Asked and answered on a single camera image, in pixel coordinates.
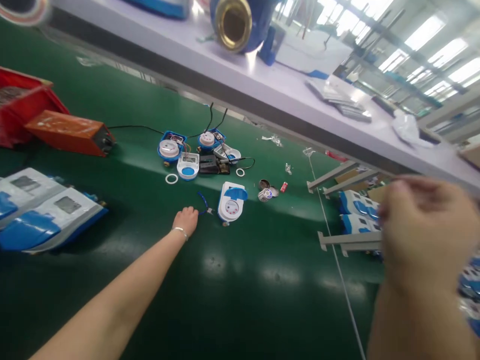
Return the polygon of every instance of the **bracelet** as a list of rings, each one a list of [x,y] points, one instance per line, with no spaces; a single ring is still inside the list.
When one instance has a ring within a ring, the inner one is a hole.
[[[183,235],[185,235],[185,241],[188,241],[188,240],[189,240],[189,236],[187,235],[187,233],[185,232],[185,230],[183,230],[181,227],[172,227],[171,229],[172,229],[172,230],[181,231],[181,232],[183,233]]]

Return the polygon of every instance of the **red container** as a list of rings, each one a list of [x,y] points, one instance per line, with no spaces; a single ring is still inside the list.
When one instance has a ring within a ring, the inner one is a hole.
[[[0,106],[0,147],[13,148],[32,139],[24,125],[44,110],[70,114],[52,91],[52,83],[20,72],[0,67],[0,89],[28,89],[19,97]]]

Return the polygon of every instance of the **wrist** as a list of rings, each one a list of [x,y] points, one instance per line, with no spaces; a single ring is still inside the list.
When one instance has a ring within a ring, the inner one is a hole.
[[[172,229],[170,230],[170,235],[173,236],[175,239],[182,240],[183,243],[186,243],[187,240],[190,238],[188,233],[181,226],[172,227]]]
[[[399,271],[385,267],[385,282],[398,294],[415,296],[418,294],[452,294],[457,292],[457,278],[450,279],[450,276],[442,273],[432,275],[424,271]]]

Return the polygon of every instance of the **white water meter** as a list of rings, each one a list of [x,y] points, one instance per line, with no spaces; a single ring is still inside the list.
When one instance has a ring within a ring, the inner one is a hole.
[[[237,220],[244,209],[244,201],[248,198],[245,186],[225,181],[221,187],[220,201],[218,202],[218,217],[223,226],[230,225]]]
[[[192,152],[182,152],[176,164],[178,176],[190,181],[197,177],[200,169],[200,155]]]
[[[226,160],[226,159],[232,160],[232,159],[238,159],[242,157],[242,154],[240,154],[240,151],[228,146],[225,143],[220,144],[215,149],[213,149],[213,154],[215,154],[217,158],[220,158],[223,160]],[[235,165],[236,163],[238,163],[238,160],[232,161],[231,163]]]
[[[48,251],[73,241],[107,212],[69,187],[10,222],[0,232],[0,246],[4,251]]]
[[[65,187],[29,167],[0,180],[0,229]]]

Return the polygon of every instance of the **electrical wire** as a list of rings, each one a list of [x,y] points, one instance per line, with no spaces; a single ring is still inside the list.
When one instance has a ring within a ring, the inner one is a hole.
[[[208,123],[206,129],[203,130],[201,133],[199,133],[197,135],[187,136],[187,138],[196,138],[196,137],[202,135],[203,133],[206,133],[210,129],[210,125],[212,124],[212,120],[214,119],[214,113],[212,112],[212,107],[213,106],[214,106],[214,103],[212,102],[211,105],[210,105],[210,122]],[[217,126],[214,127],[215,129],[218,129],[218,127],[223,124],[223,122],[225,120],[225,115],[227,115],[228,110],[229,110],[228,108],[225,109],[225,112],[223,113],[223,117],[221,118],[220,123]]]
[[[162,132],[162,131],[159,131],[159,130],[156,130],[152,127],[148,127],[148,126],[145,126],[145,125],[118,125],[118,126],[108,126],[108,129],[121,129],[121,128],[145,128],[145,129],[148,129],[148,130],[152,130],[156,133],[159,133],[159,134],[162,134],[164,135],[165,133]]]
[[[247,169],[250,169],[253,165],[255,165],[255,159],[254,159],[253,157],[251,157],[251,156],[239,157],[239,158],[234,158],[234,159],[229,158],[229,156],[227,155],[227,152],[225,151],[224,143],[223,143],[223,142],[220,142],[220,144],[221,144],[221,148],[222,148],[222,150],[223,150],[223,153],[225,154],[225,156],[226,156],[226,158],[227,158],[230,166],[233,165],[233,164],[232,164],[233,161],[237,161],[237,162],[238,162],[238,161],[245,160],[245,159],[252,159],[252,160],[253,160],[253,163],[252,163],[250,166],[247,166],[247,167],[238,167],[238,166],[237,166],[238,169],[247,170]]]
[[[245,160],[245,159],[252,159],[253,162],[250,166],[247,166],[247,167],[238,167],[238,169],[242,169],[242,170],[247,170],[247,169],[250,169],[253,165],[255,165],[255,159],[251,156],[246,156],[246,157],[239,157],[237,161],[240,161],[240,160]]]

